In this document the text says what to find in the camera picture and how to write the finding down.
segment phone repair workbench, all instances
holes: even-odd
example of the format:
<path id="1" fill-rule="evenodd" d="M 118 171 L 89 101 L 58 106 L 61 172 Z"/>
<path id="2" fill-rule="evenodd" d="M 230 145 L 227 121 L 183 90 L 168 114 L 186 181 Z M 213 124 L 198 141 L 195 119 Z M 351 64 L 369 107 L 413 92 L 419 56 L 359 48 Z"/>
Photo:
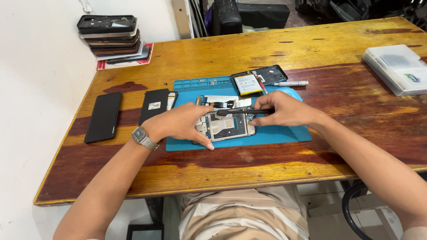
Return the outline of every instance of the phone repair workbench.
<path id="1" fill-rule="evenodd" d="M 361 60 L 368 47 L 405 44 L 427 60 L 427 33 L 404 18 L 337 23 L 156 43 L 150 64 L 99 70 L 34 199 L 72 203 L 138 125 L 145 91 L 172 90 L 178 79 L 225 76 L 278 64 L 304 103 L 427 170 L 427 94 L 397 97 Z M 112 140 L 85 144 L 98 95 L 121 92 Z M 356 177 L 328 143 L 311 141 L 150 153 L 128 198 L 311 183 Z"/>

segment person's left hand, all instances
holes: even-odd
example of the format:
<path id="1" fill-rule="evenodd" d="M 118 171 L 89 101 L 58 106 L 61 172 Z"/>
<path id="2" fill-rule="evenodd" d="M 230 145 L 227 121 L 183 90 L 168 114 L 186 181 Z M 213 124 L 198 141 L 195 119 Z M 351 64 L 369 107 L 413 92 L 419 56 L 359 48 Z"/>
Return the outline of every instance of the person's left hand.
<path id="1" fill-rule="evenodd" d="M 189 102 L 145 120 L 141 127 L 156 143 L 165 137 L 173 137 L 193 140 L 213 150 L 214 146 L 209 138 L 194 128 L 201 116 L 213 110 L 213 106 L 199 106 Z"/>

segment plastic container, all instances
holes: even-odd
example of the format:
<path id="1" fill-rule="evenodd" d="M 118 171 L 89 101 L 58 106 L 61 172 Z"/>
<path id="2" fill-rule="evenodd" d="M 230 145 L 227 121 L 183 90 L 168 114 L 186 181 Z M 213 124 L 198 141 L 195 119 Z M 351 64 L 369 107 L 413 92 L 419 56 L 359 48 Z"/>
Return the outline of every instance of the plastic container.
<path id="1" fill-rule="evenodd" d="M 362 58 L 396 96 L 427 94 L 427 64 L 406 45 L 370 47 Z"/>

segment white wall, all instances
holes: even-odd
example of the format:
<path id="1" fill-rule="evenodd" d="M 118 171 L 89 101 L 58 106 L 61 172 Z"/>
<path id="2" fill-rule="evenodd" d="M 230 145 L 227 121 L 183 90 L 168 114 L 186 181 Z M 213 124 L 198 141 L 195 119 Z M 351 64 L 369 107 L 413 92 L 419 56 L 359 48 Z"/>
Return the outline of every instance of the white wall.
<path id="1" fill-rule="evenodd" d="M 88 0 L 97 15 L 134 15 L 147 43 L 179 39 L 171 0 Z"/>
<path id="2" fill-rule="evenodd" d="M 169 0 L 92 7 L 137 16 L 148 42 L 178 38 Z M 78 0 L 1 1 L 0 239 L 51 239 L 69 208 L 32 200 L 95 74 L 95 57 L 77 37 L 83 14 Z M 129 221 L 150 222 L 147 214 L 144 200 L 126 201 L 107 238 L 123 239 Z"/>

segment silver watch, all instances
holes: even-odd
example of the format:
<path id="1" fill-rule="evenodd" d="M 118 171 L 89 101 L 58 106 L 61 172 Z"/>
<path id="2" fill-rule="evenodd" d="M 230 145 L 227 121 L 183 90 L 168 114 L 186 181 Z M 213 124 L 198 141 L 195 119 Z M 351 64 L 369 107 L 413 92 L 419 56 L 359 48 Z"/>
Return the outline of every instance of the silver watch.
<path id="1" fill-rule="evenodd" d="M 132 137 L 142 146 L 150 149 L 150 150 L 156 150 L 160 145 L 153 142 L 148 135 L 144 132 L 144 130 L 141 128 L 141 126 L 138 126 L 135 131 L 132 133 Z"/>

